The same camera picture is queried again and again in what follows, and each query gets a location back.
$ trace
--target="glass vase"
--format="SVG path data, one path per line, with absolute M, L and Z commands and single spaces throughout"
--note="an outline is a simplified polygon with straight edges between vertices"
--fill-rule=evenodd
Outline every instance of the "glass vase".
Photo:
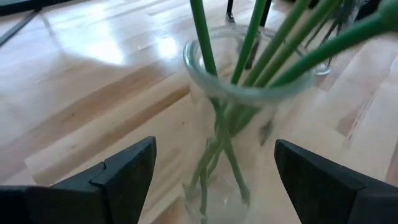
M 196 139 L 186 150 L 182 181 L 192 223 L 246 221 L 261 179 L 263 152 L 273 150 L 284 117 L 313 82 L 315 72 L 309 71 L 288 85 L 271 89 L 230 84 L 246 31 L 247 26 L 238 25 L 210 30 L 218 77 L 205 71 L 197 40 L 184 48 L 196 117 Z M 270 30 L 259 30 L 259 53 L 273 36 Z M 297 49 L 286 65 L 305 53 L 303 47 Z M 249 72 L 249 68 L 244 71 L 241 82 Z

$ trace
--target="wooden floor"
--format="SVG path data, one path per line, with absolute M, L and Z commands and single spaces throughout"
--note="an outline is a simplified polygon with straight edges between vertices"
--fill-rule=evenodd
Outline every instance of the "wooden floor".
M 226 1 L 204 2 L 209 25 L 224 24 Z M 235 0 L 237 23 L 248 23 L 253 5 Z M 276 29 L 288 8 L 273 5 L 266 26 Z M 0 18 L 0 34 L 24 15 Z M 194 37 L 187 0 L 44 9 L 0 49 L 0 183 L 51 185 L 155 136 L 141 223 L 154 221 L 180 195 L 182 152 L 195 138 L 182 63 L 182 47 Z M 341 54 L 282 138 L 398 185 L 397 95 L 398 36 L 391 34 Z M 183 223 L 181 207 L 177 201 L 155 222 Z

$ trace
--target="black metal leg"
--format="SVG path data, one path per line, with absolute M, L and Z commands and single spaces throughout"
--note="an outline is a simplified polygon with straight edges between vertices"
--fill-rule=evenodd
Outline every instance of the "black metal leg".
M 226 7 L 226 21 L 230 23 L 235 23 L 234 16 L 232 14 L 232 6 L 234 4 L 234 0 L 228 0 L 228 5 Z
M 264 11 L 262 13 L 262 17 L 261 17 L 261 21 L 260 21 L 260 26 L 264 27 L 266 22 L 267 22 L 267 17 L 268 17 L 268 13 L 269 13 L 269 9 L 271 8 L 271 2 L 272 0 L 266 0 L 266 6 L 264 8 Z M 253 48 L 251 50 L 248 62 L 246 63 L 246 66 L 244 67 L 244 69 L 249 70 L 251 69 L 251 67 L 253 66 L 253 61 L 254 58 L 256 58 L 256 54 L 259 48 L 259 42 L 256 41 L 253 45 Z

